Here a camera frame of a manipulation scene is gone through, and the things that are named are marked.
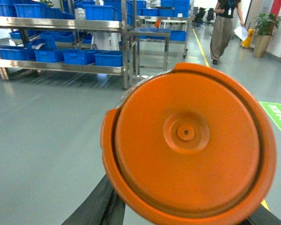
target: gray epoxy floor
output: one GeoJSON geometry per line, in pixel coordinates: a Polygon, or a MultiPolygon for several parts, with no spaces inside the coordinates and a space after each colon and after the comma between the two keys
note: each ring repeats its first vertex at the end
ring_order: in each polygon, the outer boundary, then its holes
{"type": "MultiPolygon", "coordinates": [[[[212,27],[196,32],[211,64],[212,27]]],[[[193,32],[188,49],[185,61],[205,64],[193,32]]],[[[182,45],[170,46],[169,69],[184,61],[182,51],[182,45]]],[[[163,44],[142,43],[141,53],[143,63],[162,65],[163,44]]],[[[257,100],[281,103],[281,64],[254,58],[238,40],[213,67],[257,100]]],[[[0,79],[0,225],[60,225],[86,199],[104,175],[99,146],[104,113],[123,93],[122,78],[113,76],[42,72],[0,79]]],[[[266,201],[281,219],[281,132],[272,125],[278,167],[266,201]]],[[[151,223],[127,207],[124,224],[151,223]]]]}

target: blue storage crate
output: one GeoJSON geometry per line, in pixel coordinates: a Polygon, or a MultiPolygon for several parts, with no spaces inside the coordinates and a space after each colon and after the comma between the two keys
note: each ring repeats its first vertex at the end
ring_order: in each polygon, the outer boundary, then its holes
{"type": "Polygon", "coordinates": [[[23,18],[51,18],[55,13],[45,4],[14,4],[18,17],[23,18]]]}
{"type": "Polygon", "coordinates": [[[48,13],[51,13],[51,18],[52,19],[64,19],[63,13],[58,9],[58,8],[49,8],[47,9],[48,13]]]}
{"type": "Polygon", "coordinates": [[[66,20],[73,20],[74,15],[70,13],[61,13],[61,18],[66,20]]]}
{"type": "Polygon", "coordinates": [[[165,37],[160,37],[160,36],[148,36],[149,39],[154,39],[154,40],[164,40],[165,37]]]}
{"type": "Polygon", "coordinates": [[[144,16],[158,16],[157,8],[143,8],[142,15],[144,16]]]}
{"type": "Polygon", "coordinates": [[[189,11],[189,5],[190,5],[189,3],[184,2],[184,1],[180,1],[180,2],[175,1],[174,9],[189,11]]]}
{"type": "Polygon", "coordinates": [[[56,36],[56,41],[59,42],[73,42],[74,34],[73,32],[62,32],[56,36]]]}
{"type": "Polygon", "coordinates": [[[58,31],[47,31],[45,33],[40,34],[40,38],[57,41],[57,35],[61,33],[62,32],[58,31]]]}
{"type": "Polygon", "coordinates": [[[96,66],[121,67],[123,65],[123,51],[107,51],[95,54],[96,66]]]}
{"type": "Polygon", "coordinates": [[[142,15],[142,9],[141,8],[136,10],[136,15],[142,15]]]}
{"type": "Polygon", "coordinates": [[[174,10],[174,17],[186,17],[188,18],[188,10],[174,10]]]}
{"type": "Polygon", "coordinates": [[[37,62],[63,62],[64,52],[70,51],[68,49],[58,49],[58,50],[35,50],[36,60],[37,62]]]}
{"type": "Polygon", "coordinates": [[[42,4],[42,3],[32,0],[0,0],[0,5],[2,4],[13,5],[13,4],[42,4]]]}
{"type": "Polygon", "coordinates": [[[43,39],[43,38],[39,38],[39,39],[30,41],[30,42],[26,43],[24,46],[25,46],[25,48],[33,49],[33,50],[35,50],[37,47],[39,47],[40,50],[57,49],[55,40],[43,39]]]}
{"type": "Polygon", "coordinates": [[[85,5],[85,18],[87,20],[120,21],[121,13],[112,6],[85,5]]]}
{"type": "Polygon", "coordinates": [[[0,16],[17,17],[15,7],[8,4],[0,4],[0,16]]]}
{"type": "MultiPolygon", "coordinates": [[[[112,6],[119,12],[122,12],[122,3],[121,0],[104,0],[105,6],[112,6]]],[[[126,2],[127,13],[133,15],[133,4],[131,1],[126,2]]]]}
{"type": "Polygon", "coordinates": [[[159,9],[159,16],[172,17],[174,15],[173,9],[159,9]]]}
{"type": "Polygon", "coordinates": [[[69,50],[64,52],[66,64],[88,65],[95,62],[95,54],[100,50],[69,50]]]}
{"type": "Polygon", "coordinates": [[[92,38],[93,38],[93,36],[92,36],[91,34],[88,34],[88,35],[82,40],[82,42],[83,42],[84,44],[91,44],[91,43],[92,43],[92,38]]]}
{"type": "Polygon", "coordinates": [[[88,0],[85,0],[85,1],[80,1],[79,3],[77,3],[75,5],[76,8],[84,8],[83,6],[84,5],[95,5],[96,2],[95,1],[88,1],[88,0]]]}
{"type": "Polygon", "coordinates": [[[174,7],[175,0],[161,0],[161,7],[174,7]]]}
{"type": "Polygon", "coordinates": [[[35,60],[34,50],[23,47],[2,46],[0,47],[0,57],[4,60],[35,60]]]}
{"type": "Polygon", "coordinates": [[[136,1],[136,7],[137,7],[137,9],[146,8],[147,7],[147,2],[146,1],[142,1],[142,0],[137,0],[136,1]]]}
{"type": "Polygon", "coordinates": [[[171,30],[170,41],[185,41],[186,32],[183,30],[171,30]]]}
{"type": "MultiPolygon", "coordinates": [[[[34,36],[34,35],[38,34],[38,33],[37,33],[36,31],[34,31],[34,30],[28,30],[27,33],[28,33],[28,37],[31,37],[31,36],[34,36]]],[[[10,35],[10,37],[11,37],[12,39],[21,39],[21,34],[20,34],[20,31],[19,31],[19,30],[10,32],[9,35],[10,35]]]]}
{"type": "Polygon", "coordinates": [[[127,15],[127,23],[129,25],[133,26],[133,23],[134,23],[133,16],[127,15]]]}

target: white paper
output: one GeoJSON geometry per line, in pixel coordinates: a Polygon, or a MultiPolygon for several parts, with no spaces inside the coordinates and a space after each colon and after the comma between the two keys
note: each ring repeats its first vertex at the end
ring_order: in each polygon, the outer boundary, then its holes
{"type": "Polygon", "coordinates": [[[234,33],[242,40],[246,40],[248,37],[248,31],[246,28],[239,26],[234,30],[234,33]]]}

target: orange lid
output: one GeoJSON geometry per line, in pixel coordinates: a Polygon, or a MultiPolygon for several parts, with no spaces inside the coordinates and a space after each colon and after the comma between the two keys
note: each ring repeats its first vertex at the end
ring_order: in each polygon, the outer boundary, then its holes
{"type": "Polygon", "coordinates": [[[241,222],[274,177],[274,135],[258,102],[196,64],[133,87],[107,112],[101,135],[117,193],[156,224],[241,222]]]}

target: stainless steel shelf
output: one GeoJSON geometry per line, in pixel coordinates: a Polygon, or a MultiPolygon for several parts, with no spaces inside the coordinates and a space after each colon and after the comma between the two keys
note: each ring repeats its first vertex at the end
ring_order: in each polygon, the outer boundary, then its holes
{"type": "Polygon", "coordinates": [[[67,71],[67,72],[88,73],[88,74],[109,74],[109,75],[119,75],[119,76],[123,75],[124,72],[124,66],[100,67],[95,65],[72,65],[72,64],[64,64],[64,63],[44,63],[44,62],[35,62],[35,61],[17,61],[17,60],[2,60],[2,59],[0,59],[0,67],[67,71]]]}
{"type": "Polygon", "coordinates": [[[36,19],[0,16],[0,28],[121,32],[123,24],[119,21],[36,19]]]}
{"type": "Polygon", "coordinates": [[[136,35],[136,36],[146,35],[146,36],[170,37],[170,29],[137,27],[128,31],[128,34],[136,35]]]}
{"type": "Polygon", "coordinates": [[[138,15],[136,19],[143,19],[143,20],[178,20],[178,21],[188,21],[189,18],[187,17],[164,17],[164,16],[144,16],[138,15]]]}
{"type": "MultiPolygon", "coordinates": [[[[154,43],[165,43],[165,40],[157,40],[157,39],[140,39],[140,42],[154,42],[154,43]]],[[[184,45],[185,41],[170,41],[172,44],[180,44],[184,45]]]]}

